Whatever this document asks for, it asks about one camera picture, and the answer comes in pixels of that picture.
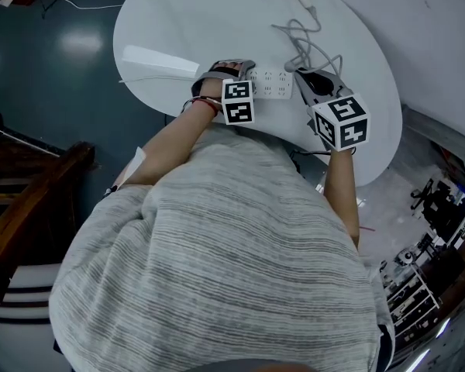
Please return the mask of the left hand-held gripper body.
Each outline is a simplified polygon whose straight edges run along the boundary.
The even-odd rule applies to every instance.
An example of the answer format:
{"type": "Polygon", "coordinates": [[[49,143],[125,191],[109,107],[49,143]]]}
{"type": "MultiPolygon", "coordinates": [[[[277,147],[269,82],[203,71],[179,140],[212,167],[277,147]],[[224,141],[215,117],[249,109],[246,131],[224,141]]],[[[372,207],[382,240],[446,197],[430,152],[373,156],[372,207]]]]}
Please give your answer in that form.
{"type": "Polygon", "coordinates": [[[208,71],[204,72],[191,86],[191,100],[202,101],[224,116],[226,125],[254,123],[253,82],[246,78],[249,70],[255,68],[252,60],[223,60],[241,64],[239,71],[214,69],[215,62],[208,71]],[[203,91],[206,81],[218,81],[220,95],[211,96],[203,91]]]}

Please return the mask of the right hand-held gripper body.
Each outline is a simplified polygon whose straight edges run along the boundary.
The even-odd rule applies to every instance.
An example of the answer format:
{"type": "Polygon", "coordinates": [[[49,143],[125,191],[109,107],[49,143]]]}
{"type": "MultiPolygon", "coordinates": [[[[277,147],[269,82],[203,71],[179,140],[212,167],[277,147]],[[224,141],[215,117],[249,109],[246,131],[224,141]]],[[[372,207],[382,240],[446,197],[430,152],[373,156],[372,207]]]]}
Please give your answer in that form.
{"type": "Polygon", "coordinates": [[[360,94],[324,70],[300,68],[294,79],[307,105],[308,124],[325,146],[343,151],[369,141],[370,111],[360,94]]]}

